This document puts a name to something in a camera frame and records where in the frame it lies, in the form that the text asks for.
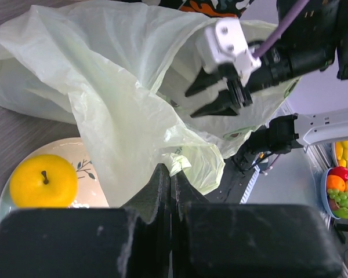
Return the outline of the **beige and blue ceramic plate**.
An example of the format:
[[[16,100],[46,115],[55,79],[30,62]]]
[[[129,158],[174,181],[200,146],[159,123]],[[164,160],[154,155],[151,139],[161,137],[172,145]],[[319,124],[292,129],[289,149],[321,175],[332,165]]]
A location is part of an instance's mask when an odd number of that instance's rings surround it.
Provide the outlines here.
[[[64,138],[50,142],[31,152],[22,161],[25,162],[39,155],[60,156],[75,168],[78,177],[78,191],[69,208],[108,207],[96,170],[81,138]]]

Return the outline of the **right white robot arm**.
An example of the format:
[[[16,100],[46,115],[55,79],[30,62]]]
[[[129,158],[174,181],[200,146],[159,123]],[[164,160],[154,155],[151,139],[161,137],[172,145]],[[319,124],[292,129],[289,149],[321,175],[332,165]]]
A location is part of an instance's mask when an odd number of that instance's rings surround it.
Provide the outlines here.
[[[278,86],[338,62],[348,80],[348,1],[277,1],[278,26],[265,40],[248,42],[238,19],[222,18],[200,33],[196,48],[202,69],[187,89],[194,96],[220,80],[218,97],[193,117],[236,116],[252,104],[252,93]],[[293,114],[255,131],[242,153],[286,154],[306,145],[348,140],[348,109]]]

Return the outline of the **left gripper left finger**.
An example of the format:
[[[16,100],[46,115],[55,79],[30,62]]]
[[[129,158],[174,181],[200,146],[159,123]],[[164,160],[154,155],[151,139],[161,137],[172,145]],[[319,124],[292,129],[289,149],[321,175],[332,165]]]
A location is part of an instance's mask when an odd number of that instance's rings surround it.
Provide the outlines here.
[[[136,225],[141,220],[151,225],[169,226],[171,224],[170,209],[171,178],[166,166],[156,165],[148,183],[123,206],[127,214],[128,225]]]

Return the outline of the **light green plastic bag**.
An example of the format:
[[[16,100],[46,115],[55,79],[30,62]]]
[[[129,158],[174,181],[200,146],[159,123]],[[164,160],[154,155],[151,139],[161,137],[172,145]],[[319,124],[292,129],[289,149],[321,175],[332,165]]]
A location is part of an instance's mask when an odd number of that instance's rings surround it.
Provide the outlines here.
[[[238,116],[191,118],[218,92],[184,96],[201,68],[195,40],[215,23],[143,3],[32,6],[0,26],[0,106],[77,125],[111,206],[140,191],[158,163],[206,195],[298,82],[254,93]]]

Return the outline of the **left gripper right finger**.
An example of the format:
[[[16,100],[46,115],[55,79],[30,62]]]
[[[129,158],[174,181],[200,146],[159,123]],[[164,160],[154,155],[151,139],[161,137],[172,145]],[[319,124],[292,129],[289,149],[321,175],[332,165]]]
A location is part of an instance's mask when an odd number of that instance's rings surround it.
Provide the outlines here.
[[[195,189],[183,171],[171,177],[171,208],[173,215],[182,220],[187,203],[209,204],[209,200]]]

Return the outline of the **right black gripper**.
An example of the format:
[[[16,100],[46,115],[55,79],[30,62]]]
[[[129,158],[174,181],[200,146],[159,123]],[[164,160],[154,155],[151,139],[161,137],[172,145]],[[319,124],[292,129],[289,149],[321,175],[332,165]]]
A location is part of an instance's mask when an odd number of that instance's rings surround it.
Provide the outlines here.
[[[334,61],[337,78],[348,80],[348,1],[310,1],[260,59],[245,87],[227,82],[227,107],[248,106],[253,96],[282,98],[299,77]]]

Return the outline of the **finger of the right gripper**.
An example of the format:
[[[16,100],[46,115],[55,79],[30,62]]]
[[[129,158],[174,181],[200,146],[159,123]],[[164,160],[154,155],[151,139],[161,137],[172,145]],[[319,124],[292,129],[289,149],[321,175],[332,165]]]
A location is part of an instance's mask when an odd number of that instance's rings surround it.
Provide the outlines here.
[[[217,98],[209,104],[204,105],[190,116],[192,118],[199,118],[202,116],[237,116],[240,109],[236,95],[229,90],[222,90],[219,92]]]
[[[189,86],[184,95],[186,97],[194,96],[200,92],[203,92],[207,88],[218,84],[219,81],[223,80],[224,72],[221,70],[214,71],[213,73],[207,73],[202,69],[197,75],[195,81]]]

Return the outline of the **yellow fake apple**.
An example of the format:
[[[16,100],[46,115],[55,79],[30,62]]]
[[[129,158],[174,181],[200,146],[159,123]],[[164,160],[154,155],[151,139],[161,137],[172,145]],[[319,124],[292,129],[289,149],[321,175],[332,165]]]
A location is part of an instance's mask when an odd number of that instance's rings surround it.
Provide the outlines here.
[[[66,208],[76,198],[78,177],[75,168],[57,155],[38,155],[12,173],[9,192],[18,208]]]

